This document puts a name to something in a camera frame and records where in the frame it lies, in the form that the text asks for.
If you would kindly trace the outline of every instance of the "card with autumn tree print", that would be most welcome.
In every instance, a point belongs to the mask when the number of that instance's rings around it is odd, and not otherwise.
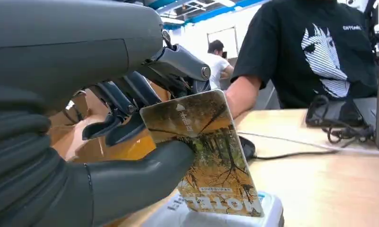
[[[141,116],[155,144],[180,140],[195,152],[194,164],[178,185],[188,208],[263,216],[223,91],[145,107]]]

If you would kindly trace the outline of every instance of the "man in white shirt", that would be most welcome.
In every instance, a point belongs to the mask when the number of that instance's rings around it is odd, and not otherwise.
[[[230,79],[233,74],[234,67],[223,58],[224,45],[219,40],[215,40],[209,44],[207,54],[201,59],[210,67],[210,88],[221,89],[220,79]]]

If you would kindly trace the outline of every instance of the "white t-shirt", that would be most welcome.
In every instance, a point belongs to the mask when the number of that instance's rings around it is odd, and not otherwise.
[[[220,74],[230,65],[229,62],[219,55],[211,53],[203,54],[202,56],[199,56],[199,59],[210,67],[210,88],[220,89]]]

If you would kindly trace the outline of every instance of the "black t-shirt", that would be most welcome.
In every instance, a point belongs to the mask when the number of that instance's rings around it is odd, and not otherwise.
[[[241,75],[271,79],[282,108],[377,93],[378,67],[363,14],[335,0],[272,0],[252,19],[235,65]]]

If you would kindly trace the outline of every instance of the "metal bolt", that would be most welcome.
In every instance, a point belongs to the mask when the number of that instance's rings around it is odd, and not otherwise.
[[[202,67],[202,77],[204,79],[209,79],[209,77],[210,77],[210,68],[209,67]]]
[[[136,108],[133,105],[129,105],[127,110],[128,110],[128,113],[132,114],[133,112],[135,112]]]

